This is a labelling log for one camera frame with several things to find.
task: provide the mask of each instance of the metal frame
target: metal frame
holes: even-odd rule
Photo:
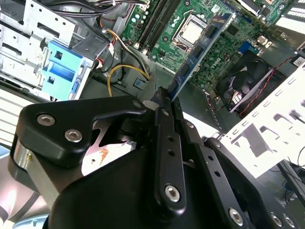
[[[235,125],[222,143],[254,176],[258,177],[285,157],[297,164],[297,156],[304,146],[304,124],[293,118],[293,112],[305,117],[303,77],[305,65],[300,66],[253,111]],[[247,132],[247,128],[257,131]],[[256,139],[258,148],[251,145]]]
[[[58,36],[38,28],[38,23],[42,28],[54,30]],[[71,50],[81,54],[83,59],[76,76],[79,86],[69,99],[79,99],[93,61],[107,46],[95,34],[88,36],[88,31],[82,27],[82,23],[61,17],[34,0],[27,0],[25,6],[6,0],[0,9],[0,77],[50,100],[50,96],[41,91],[44,79],[41,69],[48,63],[50,50],[48,47],[41,50],[41,42],[56,41],[65,47],[76,42]]]

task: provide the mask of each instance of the bolt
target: bolt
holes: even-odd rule
[[[165,194],[172,202],[178,202],[180,200],[180,193],[178,189],[172,185],[165,187]]]
[[[190,128],[192,128],[192,129],[194,128],[194,125],[193,125],[192,123],[187,122],[186,124],[187,124]]]
[[[281,220],[272,212],[271,212],[271,218],[273,219],[275,224],[278,225],[279,227],[281,227],[283,225]]]
[[[293,221],[286,214],[283,214],[283,216],[286,223],[288,223],[290,227],[295,228],[295,224],[293,223]]]
[[[234,208],[229,208],[229,215],[238,226],[241,227],[244,224],[242,216]]]
[[[80,142],[82,140],[82,135],[78,130],[67,130],[65,132],[65,138],[69,141],[69,142]]]
[[[135,105],[135,106],[138,107],[138,108],[141,108],[141,104],[139,104],[137,101],[134,101],[134,102],[133,102],[133,105]]]
[[[220,143],[217,140],[213,140],[213,143],[216,147],[220,148]]]
[[[169,116],[169,115],[170,115],[165,109],[162,109],[162,112],[163,112],[163,114],[165,114],[166,116]]]
[[[37,122],[40,125],[50,126],[55,123],[55,119],[51,115],[41,114],[37,117]]]

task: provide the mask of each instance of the white metal panel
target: white metal panel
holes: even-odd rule
[[[0,143],[12,145],[20,111],[32,102],[0,89]]]
[[[249,170],[258,177],[286,157],[297,163],[300,149],[305,145],[305,124],[294,119],[295,113],[305,118],[305,67],[300,66],[277,89],[263,100],[251,113],[232,128],[222,139],[222,143]],[[246,129],[254,125],[258,134],[245,135]],[[255,155],[251,140],[265,148],[261,155]],[[305,164],[305,155],[300,158]]]

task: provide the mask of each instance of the red and black wire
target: red and black wire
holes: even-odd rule
[[[224,105],[223,106],[221,106],[221,107],[219,107],[219,108],[213,108],[213,106],[212,106],[212,104],[211,104],[211,101],[213,101],[215,98],[217,98],[217,97],[213,97],[213,98],[210,98],[209,100],[208,100],[208,106],[209,106],[209,108],[211,109],[211,110],[213,110],[213,111],[220,111],[221,109],[223,109],[224,108]]]
[[[264,86],[261,88],[261,90],[259,91],[259,93],[248,103],[247,107],[241,112],[239,113],[239,115],[242,115],[248,108],[249,106],[258,98],[258,96],[263,92],[263,90],[266,88],[267,84],[269,83],[271,77],[274,75],[275,71],[281,67],[284,63],[286,63],[288,60],[292,59],[293,57],[289,57],[287,58],[285,61],[283,61],[280,65],[278,65],[276,68],[273,69],[273,71],[271,72],[271,74],[268,76]]]

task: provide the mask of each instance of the black metal arm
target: black metal arm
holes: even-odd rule
[[[298,228],[217,139],[203,144],[178,99],[160,88],[145,104],[124,96],[22,110],[9,170],[45,198],[45,228]],[[127,140],[135,150],[82,176],[88,149]]]

